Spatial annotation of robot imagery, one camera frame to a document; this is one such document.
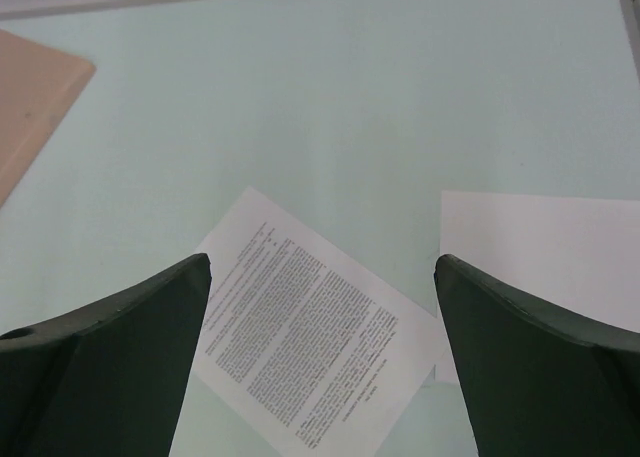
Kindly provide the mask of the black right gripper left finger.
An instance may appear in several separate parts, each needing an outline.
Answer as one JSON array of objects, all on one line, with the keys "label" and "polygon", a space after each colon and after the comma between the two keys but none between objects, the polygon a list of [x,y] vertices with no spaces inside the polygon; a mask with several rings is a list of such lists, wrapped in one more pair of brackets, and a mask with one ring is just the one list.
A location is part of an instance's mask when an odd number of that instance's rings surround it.
[{"label": "black right gripper left finger", "polygon": [[2,334],[2,455],[168,455],[210,285],[209,258],[194,254]]}]

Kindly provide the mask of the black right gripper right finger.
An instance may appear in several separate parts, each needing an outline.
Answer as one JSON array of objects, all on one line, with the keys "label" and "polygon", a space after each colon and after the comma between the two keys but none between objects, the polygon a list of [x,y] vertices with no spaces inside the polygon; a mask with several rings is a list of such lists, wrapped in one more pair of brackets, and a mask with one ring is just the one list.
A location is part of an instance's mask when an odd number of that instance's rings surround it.
[{"label": "black right gripper right finger", "polygon": [[453,255],[434,282],[479,455],[638,455],[638,333]]}]

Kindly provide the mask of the printed text paper sheet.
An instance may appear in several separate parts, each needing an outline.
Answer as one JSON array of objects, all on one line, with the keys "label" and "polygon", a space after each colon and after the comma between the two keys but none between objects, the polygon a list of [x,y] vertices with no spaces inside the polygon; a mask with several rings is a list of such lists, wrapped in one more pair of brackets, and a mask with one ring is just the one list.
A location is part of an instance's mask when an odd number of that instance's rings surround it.
[{"label": "printed text paper sheet", "polygon": [[193,369],[284,456],[372,456],[446,347],[438,320],[254,189],[200,245]]}]

